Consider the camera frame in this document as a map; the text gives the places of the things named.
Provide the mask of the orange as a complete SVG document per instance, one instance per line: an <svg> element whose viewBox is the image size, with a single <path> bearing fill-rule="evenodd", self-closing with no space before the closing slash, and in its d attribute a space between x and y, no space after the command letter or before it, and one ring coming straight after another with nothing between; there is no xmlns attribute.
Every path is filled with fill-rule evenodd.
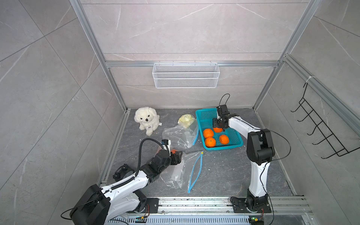
<svg viewBox="0 0 360 225"><path fill-rule="evenodd" d="M214 127L214 128L213 128L213 131L214 131L215 133L221 133L221 132L223 132L224 130L223 130L222 128L219 128L219 127Z"/></svg>

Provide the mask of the orange two bag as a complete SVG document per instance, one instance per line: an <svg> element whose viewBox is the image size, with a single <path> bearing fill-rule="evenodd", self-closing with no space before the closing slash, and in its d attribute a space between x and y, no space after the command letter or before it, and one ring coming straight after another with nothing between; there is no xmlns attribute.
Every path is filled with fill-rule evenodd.
<svg viewBox="0 0 360 225"><path fill-rule="evenodd" d="M214 131L211 128L205 129L202 134L205 139L214 137Z"/></svg>

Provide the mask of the orange three bag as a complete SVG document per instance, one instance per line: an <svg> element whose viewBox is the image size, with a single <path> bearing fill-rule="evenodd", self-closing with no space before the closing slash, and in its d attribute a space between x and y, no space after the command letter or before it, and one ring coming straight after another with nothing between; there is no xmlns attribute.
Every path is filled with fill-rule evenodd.
<svg viewBox="0 0 360 225"><path fill-rule="evenodd" d="M229 137L226 136L226 135L221 135L221 136L219 137L219 141L220 141L220 143L221 143L222 145L227 145L227 144L230 143L230 139L229 139Z"/></svg>

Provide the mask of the orange one bag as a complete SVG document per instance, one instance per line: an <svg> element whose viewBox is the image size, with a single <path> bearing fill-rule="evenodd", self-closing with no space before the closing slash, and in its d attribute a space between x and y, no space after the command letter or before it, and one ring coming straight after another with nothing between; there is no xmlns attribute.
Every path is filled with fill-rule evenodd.
<svg viewBox="0 0 360 225"><path fill-rule="evenodd" d="M205 139L205 146L207 148L214 148L216 146L216 139L213 137L208 137Z"/></svg>

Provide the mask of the clear zip bag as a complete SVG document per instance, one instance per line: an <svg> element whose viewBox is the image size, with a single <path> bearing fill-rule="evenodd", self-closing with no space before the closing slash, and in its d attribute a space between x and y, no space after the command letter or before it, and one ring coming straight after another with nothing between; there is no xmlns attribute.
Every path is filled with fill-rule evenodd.
<svg viewBox="0 0 360 225"><path fill-rule="evenodd" d="M162 133L162 139L170 140L172 149L188 154L193 152L191 149L195 145L198 135L199 127L195 121L189 127L178 124L175 127L165 129Z"/></svg>
<svg viewBox="0 0 360 225"><path fill-rule="evenodd" d="M184 154L181 163L169 166L160 179L169 187L190 193L200 177L203 165L203 151Z"/></svg>

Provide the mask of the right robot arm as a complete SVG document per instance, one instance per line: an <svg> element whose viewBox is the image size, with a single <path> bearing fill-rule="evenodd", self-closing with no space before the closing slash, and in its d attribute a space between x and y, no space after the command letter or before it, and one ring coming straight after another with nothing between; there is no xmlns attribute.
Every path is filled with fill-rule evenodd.
<svg viewBox="0 0 360 225"><path fill-rule="evenodd" d="M213 127L223 130L232 128L247 139L246 152L251 161L251 182L247 190L246 208L253 213L264 209L269 203L266 186L268 170L275 156L271 131L255 127L239 115L231 114L226 105L217 107Z"/></svg>

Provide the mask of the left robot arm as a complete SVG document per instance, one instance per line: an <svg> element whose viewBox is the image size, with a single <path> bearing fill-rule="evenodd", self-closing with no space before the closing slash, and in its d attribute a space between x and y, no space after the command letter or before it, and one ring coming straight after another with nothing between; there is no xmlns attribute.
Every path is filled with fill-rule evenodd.
<svg viewBox="0 0 360 225"><path fill-rule="evenodd" d="M127 212L148 213L147 197L141 190L156 181L169 166L182 161L182 151L171 150L169 140L156 141L160 150L146 164L138 162L135 172L111 185L90 186L68 210L75 225L103 225L107 221Z"/></svg>

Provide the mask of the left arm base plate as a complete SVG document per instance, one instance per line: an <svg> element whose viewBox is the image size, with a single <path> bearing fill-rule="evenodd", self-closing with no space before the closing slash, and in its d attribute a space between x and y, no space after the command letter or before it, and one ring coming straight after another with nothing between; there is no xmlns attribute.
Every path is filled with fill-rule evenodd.
<svg viewBox="0 0 360 225"><path fill-rule="evenodd" d="M136 207L134 212L136 213L157 213L159 207L159 198L147 198L146 200L142 199L139 202L139 205Z"/></svg>

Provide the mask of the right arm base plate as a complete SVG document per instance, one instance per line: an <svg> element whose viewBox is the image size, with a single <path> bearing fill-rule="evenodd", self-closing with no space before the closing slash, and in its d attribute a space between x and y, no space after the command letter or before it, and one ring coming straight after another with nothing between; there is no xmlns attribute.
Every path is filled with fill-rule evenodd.
<svg viewBox="0 0 360 225"><path fill-rule="evenodd" d="M231 197L230 203L234 213L271 213L272 209L268 201L258 204L248 198Z"/></svg>

